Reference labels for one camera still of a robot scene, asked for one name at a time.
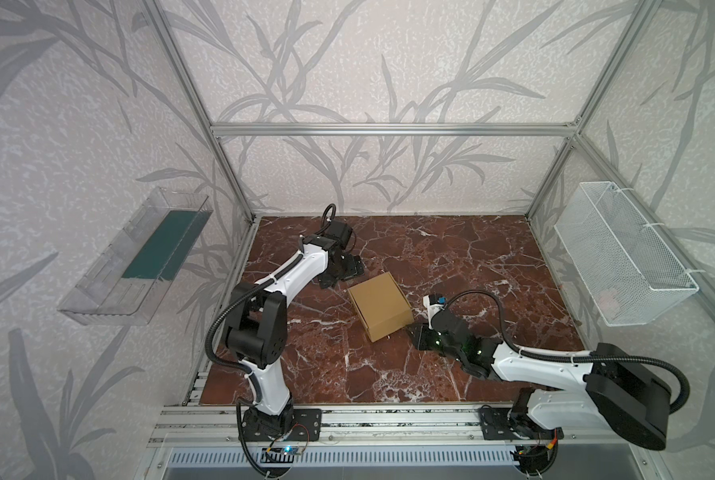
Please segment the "brown cardboard box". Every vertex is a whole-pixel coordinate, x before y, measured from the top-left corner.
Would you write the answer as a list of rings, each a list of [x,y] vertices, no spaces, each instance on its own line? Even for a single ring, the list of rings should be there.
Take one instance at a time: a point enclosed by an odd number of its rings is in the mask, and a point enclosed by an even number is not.
[[[389,272],[356,284],[347,293],[373,343],[413,323],[411,304]]]

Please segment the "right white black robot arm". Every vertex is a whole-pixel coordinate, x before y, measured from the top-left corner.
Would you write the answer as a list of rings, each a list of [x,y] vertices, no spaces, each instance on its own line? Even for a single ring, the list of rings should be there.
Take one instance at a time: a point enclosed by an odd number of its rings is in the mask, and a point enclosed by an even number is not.
[[[613,344],[561,354],[511,348],[503,340],[476,336],[465,320],[439,309],[427,323],[407,326],[416,350],[435,352],[479,380],[527,384],[511,408],[513,429],[608,427],[641,448],[663,451],[671,415],[671,388]]]

